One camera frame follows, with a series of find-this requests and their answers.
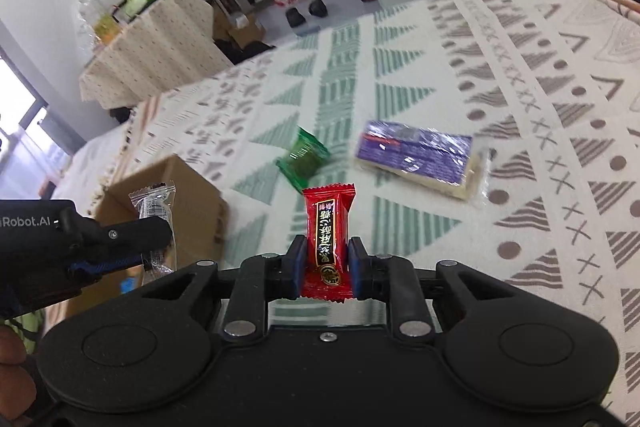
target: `brown dot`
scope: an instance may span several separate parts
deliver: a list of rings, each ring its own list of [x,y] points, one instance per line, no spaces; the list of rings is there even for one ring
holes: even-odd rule
[[[615,156],[609,162],[612,171],[622,171],[626,167],[626,158],[624,156]]]
[[[507,241],[501,243],[498,247],[498,255],[503,259],[514,259],[522,251],[522,248],[518,243],[514,241]]]
[[[466,82],[462,82],[459,86],[458,89],[460,91],[468,91],[469,89],[473,89],[474,87],[476,87],[476,84],[474,84],[473,82],[467,80]]]
[[[505,204],[509,201],[509,193],[506,190],[492,190],[488,197],[493,204]]]
[[[486,116],[486,113],[482,109],[474,109],[466,117],[469,120],[482,120]]]

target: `patterned tablecloth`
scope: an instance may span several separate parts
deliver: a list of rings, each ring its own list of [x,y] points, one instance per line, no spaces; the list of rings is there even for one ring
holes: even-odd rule
[[[80,76],[84,101],[132,107],[231,66],[212,40],[213,8],[203,0],[158,0],[123,29]]]
[[[462,263],[613,334],[605,405],[640,421],[640,27],[599,0],[421,0],[300,39],[143,104],[117,176],[178,153],[232,210],[225,261],[306,232],[274,165],[298,126],[352,182],[350,234],[417,267]],[[486,197],[463,202],[353,162],[369,119],[485,137]],[[273,303],[272,323],[384,319],[381,303]]]

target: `human hand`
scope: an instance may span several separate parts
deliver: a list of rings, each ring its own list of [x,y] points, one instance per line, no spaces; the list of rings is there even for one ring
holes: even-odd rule
[[[36,386],[20,367],[27,356],[24,344],[14,330],[0,326],[0,414],[17,419],[36,398]]]

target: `bed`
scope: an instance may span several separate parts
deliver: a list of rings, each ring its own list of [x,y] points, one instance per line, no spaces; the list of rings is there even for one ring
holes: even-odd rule
[[[350,234],[370,254],[417,267],[456,259],[603,324],[621,356],[604,405],[638,425],[639,11],[630,0],[391,7],[148,100],[88,146],[105,140],[114,158],[91,170],[79,153],[56,197],[91,216],[104,187],[177,153],[223,191],[224,264],[239,266],[284,253],[306,231],[302,198],[274,165],[302,126],[332,152],[315,183],[355,184]],[[484,137],[486,196],[458,201],[357,166],[371,119]],[[81,175],[82,189],[72,182]],[[272,323],[379,323],[384,314],[381,303],[357,301],[270,308]]]

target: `gold logo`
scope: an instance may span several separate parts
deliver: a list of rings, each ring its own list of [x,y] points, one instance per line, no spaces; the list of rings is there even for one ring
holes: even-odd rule
[[[327,264],[320,268],[320,277],[322,282],[329,286],[337,286],[340,284],[340,272],[332,264]]]

